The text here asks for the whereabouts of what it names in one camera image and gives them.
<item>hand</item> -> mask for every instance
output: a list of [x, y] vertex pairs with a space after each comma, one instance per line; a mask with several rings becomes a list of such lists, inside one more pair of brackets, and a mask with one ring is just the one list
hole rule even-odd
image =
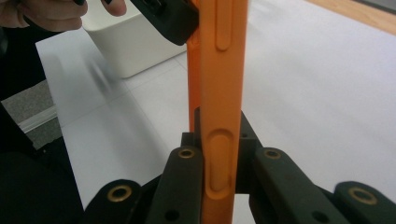
[[[102, 3], [111, 15], [120, 16], [126, 12], [124, 0], [102, 0]], [[81, 27], [81, 17], [87, 10], [86, 2], [79, 6], [73, 0], [0, 0], [0, 26], [26, 27], [29, 24], [25, 16], [52, 32], [76, 30]]]

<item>white container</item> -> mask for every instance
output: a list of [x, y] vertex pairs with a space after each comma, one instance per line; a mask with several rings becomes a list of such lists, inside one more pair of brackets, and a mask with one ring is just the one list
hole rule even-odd
[[82, 27], [120, 77], [133, 76], [186, 50], [166, 40], [130, 2], [124, 16], [108, 14], [101, 1], [88, 0]]

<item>orange handle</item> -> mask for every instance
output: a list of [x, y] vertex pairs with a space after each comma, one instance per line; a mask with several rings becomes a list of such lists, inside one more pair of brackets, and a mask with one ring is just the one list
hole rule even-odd
[[[192, 0], [199, 7], [199, 0]], [[199, 27], [187, 41], [187, 62], [189, 81], [189, 123], [190, 132], [194, 132], [194, 111], [201, 105]]]
[[201, 0], [204, 224], [231, 223], [239, 145], [248, 0]]

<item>orange plastic bar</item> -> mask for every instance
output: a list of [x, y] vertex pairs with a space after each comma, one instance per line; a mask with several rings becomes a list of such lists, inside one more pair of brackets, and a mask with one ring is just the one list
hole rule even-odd
[[202, 223], [231, 223], [248, 0], [200, 1]]
[[[199, 0], [191, 1], [199, 7]], [[187, 41], [187, 63], [189, 80], [189, 124], [190, 132], [194, 132], [194, 111], [201, 105], [200, 50], [199, 27]]]

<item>white table surface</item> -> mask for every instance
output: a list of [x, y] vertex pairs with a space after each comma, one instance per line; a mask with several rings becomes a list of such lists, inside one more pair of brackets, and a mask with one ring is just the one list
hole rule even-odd
[[[186, 54], [120, 79], [83, 30], [36, 45], [84, 207], [110, 181], [160, 174], [188, 131]], [[243, 110], [317, 185], [360, 181], [396, 202], [395, 61], [394, 35], [302, 0], [252, 0]], [[234, 223], [250, 222], [237, 197]]]

